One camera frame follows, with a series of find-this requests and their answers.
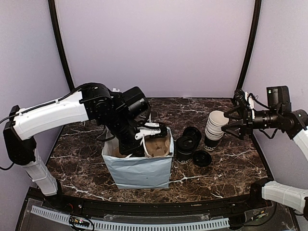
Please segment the brown cardboard cup carrier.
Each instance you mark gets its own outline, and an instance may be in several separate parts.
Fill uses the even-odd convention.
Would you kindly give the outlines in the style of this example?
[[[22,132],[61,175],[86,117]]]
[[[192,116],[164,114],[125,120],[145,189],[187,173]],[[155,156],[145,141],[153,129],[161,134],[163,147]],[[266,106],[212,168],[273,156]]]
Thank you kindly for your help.
[[[123,155],[119,152],[119,145],[117,138],[114,138],[117,146],[114,146],[111,151],[111,156],[117,158],[127,158],[127,157],[163,157],[169,155],[170,151],[170,134],[167,134],[163,138],[150,138],[145,137],[145,144],[141,141],[141,153],[139,154],[129,154]]]

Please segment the light blue paper bag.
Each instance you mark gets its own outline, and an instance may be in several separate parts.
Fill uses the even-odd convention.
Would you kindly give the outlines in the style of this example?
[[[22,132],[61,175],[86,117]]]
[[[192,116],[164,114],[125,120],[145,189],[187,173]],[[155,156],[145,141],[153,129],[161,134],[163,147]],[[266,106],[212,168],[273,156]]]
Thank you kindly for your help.
[[[119,189],[164,189],[169,187],[171,162],[174,155],[174,140],[171,129],[169,155],[163,157],[127,157],[117,158],[111,156],[114,138],[104,143],[102,157]],[[139,140],[145,144],[145,137]]]

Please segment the black paper coffee cup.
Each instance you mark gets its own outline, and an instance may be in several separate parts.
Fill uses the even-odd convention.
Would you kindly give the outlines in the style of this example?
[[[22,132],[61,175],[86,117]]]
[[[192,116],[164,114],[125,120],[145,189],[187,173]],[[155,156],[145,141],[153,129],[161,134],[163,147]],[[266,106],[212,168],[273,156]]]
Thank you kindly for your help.
[[[184,148],[184,146],[176,145],[176,160],[180,164],[186,164],[190,162],[195,149],[195,146]]]

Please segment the black plastic cup lid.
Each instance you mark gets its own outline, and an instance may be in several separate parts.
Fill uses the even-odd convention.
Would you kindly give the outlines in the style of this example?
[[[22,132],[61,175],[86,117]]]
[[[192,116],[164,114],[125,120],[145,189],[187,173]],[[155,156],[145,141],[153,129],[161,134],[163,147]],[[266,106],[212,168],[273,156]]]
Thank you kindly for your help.
[[[196,141],[190,136],[182,136],[176,141],[176,148],[178,152],[188,154],[196,150]]]

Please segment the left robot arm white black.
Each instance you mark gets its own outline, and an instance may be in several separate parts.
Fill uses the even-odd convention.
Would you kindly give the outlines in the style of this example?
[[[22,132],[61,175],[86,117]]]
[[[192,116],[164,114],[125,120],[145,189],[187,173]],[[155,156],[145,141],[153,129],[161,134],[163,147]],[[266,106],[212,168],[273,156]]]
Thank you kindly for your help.
[[[42,162],[34,136],[67,124],[95,120],[106,126],[121,144],[132,145],[142,126],[135,118],[149,109],[139,87],[121,93],[100,83],[82,84],[64,97],[34,107],[21,109],[16,105],[3,130],[8,157],[26,171],[56,209],[63,210],[68,199]]]

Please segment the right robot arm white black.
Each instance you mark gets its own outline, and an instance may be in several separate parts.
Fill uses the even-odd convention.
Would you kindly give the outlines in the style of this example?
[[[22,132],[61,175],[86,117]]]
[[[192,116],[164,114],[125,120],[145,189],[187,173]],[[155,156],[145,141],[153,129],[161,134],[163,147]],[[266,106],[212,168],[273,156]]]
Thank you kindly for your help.
[[[308,114],[305,110],[293,110],[287,86],[267,87],[267,104],[242,89],[234,92],[234,107],[224,116],[233,120],[222,126],[222,131],[241,140],[258,130],[268,139],[276,133],[285,134],[290,140],[288,151],[308,156]],[[255,209],[267,201],[287,206],[304,218],[308,217],[308,191],[277,182],[272,176],[263,178],[250,187],[245,204]]]

